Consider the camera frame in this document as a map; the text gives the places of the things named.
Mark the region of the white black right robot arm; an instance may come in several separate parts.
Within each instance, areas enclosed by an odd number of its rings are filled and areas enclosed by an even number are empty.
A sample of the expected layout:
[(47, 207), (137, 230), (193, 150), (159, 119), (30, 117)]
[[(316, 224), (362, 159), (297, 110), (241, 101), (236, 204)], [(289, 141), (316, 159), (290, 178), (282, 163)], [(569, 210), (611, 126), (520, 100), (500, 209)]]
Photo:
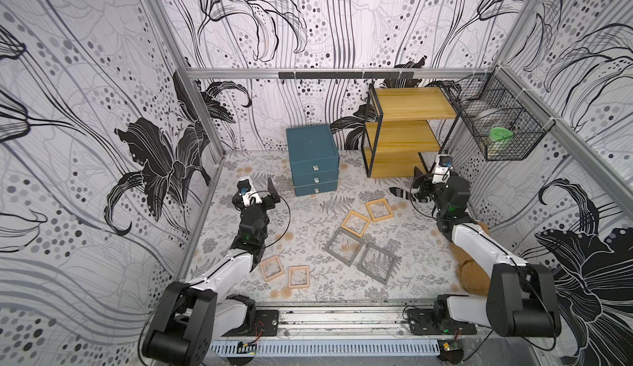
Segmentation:
[(470, 183), (451, 171), (414, 170), (411, 196), (434, 204), (438, 230), (464, 250), (490, 278), (488, 295), (441, 295), (436, 318), (491, 328), (503, 337), (551, 337), (561, 332), (553, 274), (496, 242), (467, 212)]

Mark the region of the small circuit board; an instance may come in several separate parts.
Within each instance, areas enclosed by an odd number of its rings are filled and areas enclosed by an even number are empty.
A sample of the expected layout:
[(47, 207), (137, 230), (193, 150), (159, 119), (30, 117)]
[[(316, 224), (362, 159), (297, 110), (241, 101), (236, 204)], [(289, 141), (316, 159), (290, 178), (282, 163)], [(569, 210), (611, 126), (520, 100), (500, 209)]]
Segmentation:
[(245, 356), (254, 356), (257, 351), (257, 343), (255, 342), (238, 342), (236, 354)]

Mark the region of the white bowl in basket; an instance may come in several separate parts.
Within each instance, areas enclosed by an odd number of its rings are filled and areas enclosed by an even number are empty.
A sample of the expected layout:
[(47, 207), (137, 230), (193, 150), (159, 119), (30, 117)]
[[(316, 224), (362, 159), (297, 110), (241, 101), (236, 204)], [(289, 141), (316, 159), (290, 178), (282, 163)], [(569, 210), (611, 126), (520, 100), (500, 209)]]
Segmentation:
[(481, 111), (480, 113), (478, 113), (474, 120), (475, 121), (480, 121), (480, 120), (495, 120), (496, 119), (496, 115), (497, 114), (501, 114), (504, 112), (503, 108), (489, 108), (486, 110)]

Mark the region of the grey brooch box left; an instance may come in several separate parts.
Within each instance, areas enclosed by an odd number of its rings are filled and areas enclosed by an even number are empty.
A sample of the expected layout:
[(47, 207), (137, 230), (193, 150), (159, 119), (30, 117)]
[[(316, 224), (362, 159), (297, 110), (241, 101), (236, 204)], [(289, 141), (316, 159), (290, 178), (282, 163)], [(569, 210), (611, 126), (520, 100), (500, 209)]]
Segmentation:
[(345, 229), (337, 229), (323, 250), (347, 266), (354, 263), (359, 255), (364, 240)]

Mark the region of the pink brooch box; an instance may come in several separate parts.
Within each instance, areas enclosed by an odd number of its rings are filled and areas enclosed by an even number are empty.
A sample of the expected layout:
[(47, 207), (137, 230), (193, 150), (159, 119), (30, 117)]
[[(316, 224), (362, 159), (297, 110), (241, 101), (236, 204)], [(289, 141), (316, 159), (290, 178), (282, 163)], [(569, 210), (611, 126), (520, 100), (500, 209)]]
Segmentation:
[(278, 256), (263, 260), (259, 267), (265, 282), (276, 280), (285, 274), (285, 269)]
[(310, 287), (309, 267), (307, 265), (291, 266), (288, 269), (288, 287), (292, 290)]

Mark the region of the teal drawer cabinet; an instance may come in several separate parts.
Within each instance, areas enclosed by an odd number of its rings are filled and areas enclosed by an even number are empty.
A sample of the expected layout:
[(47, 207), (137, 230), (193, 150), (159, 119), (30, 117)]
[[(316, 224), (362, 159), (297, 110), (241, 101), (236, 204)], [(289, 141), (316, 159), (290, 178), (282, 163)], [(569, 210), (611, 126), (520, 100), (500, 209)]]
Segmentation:
[(336, 191), (340, 156), (329, 125), (289, 128), (286, 138), (295, 195)]

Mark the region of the green lid in basket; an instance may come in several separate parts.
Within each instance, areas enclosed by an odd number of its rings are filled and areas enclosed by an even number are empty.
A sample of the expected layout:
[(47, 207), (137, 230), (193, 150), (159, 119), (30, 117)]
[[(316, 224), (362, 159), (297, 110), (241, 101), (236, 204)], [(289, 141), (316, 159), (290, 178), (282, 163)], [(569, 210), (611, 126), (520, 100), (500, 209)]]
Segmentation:
[(488, 135), (491, 143), (507, 143), (512, 138), (514, 138), (514, 132), (503, 127), (492, 128)]

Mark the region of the wooden metal shelf rack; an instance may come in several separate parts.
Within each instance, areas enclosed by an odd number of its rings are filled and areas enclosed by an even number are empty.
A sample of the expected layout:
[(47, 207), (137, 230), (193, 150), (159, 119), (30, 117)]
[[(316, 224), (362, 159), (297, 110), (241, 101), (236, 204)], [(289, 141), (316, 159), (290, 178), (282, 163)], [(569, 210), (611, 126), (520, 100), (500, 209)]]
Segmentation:
[(369, 87), (361, 151), (370, 178), (412, 177), (429, 170), (426, 153), (438, 153), (440, 143), (432, 120), (453, 120), (452, 96), (445, 82), (429, 87)]

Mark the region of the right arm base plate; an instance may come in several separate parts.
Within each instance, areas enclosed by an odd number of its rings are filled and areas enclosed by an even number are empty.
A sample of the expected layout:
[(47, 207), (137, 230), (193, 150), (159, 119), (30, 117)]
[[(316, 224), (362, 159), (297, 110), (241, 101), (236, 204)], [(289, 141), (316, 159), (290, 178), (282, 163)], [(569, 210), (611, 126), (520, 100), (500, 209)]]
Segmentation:
[(437, 318), (430, 309), (405, 307), (402, 313), (405, 323), (414, 336), (436, 334), (440, 336), (471, 336), (476, 335), (474, 324), (455, 321), (451, 318)]

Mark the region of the pink brooch box left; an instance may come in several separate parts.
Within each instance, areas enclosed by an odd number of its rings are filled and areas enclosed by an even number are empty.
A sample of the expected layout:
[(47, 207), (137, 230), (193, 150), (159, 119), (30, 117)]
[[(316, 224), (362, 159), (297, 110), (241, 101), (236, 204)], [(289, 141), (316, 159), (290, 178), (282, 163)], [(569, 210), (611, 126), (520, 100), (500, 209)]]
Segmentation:
[(285, 269), (278, 256), (263, 260), (259, 267), (265, 282), (276, 280), (285, 274)]

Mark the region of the grey brooch box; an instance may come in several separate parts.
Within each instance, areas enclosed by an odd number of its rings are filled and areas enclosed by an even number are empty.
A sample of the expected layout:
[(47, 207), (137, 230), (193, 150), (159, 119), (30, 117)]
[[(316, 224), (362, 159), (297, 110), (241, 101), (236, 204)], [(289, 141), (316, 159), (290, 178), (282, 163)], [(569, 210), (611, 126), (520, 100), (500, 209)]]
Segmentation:
[(364, 240), (345, 229), (337, 229), (323, 250), (347, 266), (354, 263), (359, 255)]
[(392, 252), (367, 242), (361, 259), (357, 264), (357, 270), (376, 280), (382, 285), (387, 285), (397, 265), (398, 257)]

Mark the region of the yellow brooch box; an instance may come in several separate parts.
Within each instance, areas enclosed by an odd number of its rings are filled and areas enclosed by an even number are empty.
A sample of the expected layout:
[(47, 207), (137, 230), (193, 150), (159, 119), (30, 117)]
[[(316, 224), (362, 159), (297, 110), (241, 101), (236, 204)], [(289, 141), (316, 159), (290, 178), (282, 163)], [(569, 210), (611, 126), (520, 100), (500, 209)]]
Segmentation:
[(365, 206), (370, 219), (375, 223), (394, 217), (394, 213), (385, 198), (368, 201)]
[(371, 223), (372, 220), (370, 218), (357, 211), (351, 210), (343, 224), (341, 224), (341, 227), (356, 237), (362, 238)]

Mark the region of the black bar on rail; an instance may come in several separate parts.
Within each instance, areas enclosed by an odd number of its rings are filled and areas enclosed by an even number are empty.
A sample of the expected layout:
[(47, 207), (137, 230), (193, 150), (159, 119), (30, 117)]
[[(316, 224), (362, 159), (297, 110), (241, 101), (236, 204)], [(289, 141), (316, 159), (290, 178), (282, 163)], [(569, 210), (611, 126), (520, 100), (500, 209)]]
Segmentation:
[(287, 79), (372, 79), (372, 78), (386, 78), (386, 79), (412, 79), (414, 77), (413, 71), (280, 71), (278, 72), (278, 78)]

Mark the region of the pink brooch box right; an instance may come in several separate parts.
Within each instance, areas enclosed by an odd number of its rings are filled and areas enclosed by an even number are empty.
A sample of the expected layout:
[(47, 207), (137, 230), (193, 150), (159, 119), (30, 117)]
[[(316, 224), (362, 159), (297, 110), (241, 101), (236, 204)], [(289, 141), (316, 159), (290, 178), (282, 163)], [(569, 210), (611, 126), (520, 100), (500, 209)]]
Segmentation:
[(288, 269), (288, 287), (292, 290), (310, 287), (309, 267), (307, 265), (291, 266)]

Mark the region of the teal top drawer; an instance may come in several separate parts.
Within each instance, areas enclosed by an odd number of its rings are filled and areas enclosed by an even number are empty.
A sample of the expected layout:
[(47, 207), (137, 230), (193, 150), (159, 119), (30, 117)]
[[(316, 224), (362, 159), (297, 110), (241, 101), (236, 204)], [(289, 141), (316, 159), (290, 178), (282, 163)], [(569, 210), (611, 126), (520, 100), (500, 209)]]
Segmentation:
[(321, 171), (338, 171), (339, 161), (338, 157), (319, 158), (306, 161), (291, 161), (290, 166), (294, 176), (301, 176)]

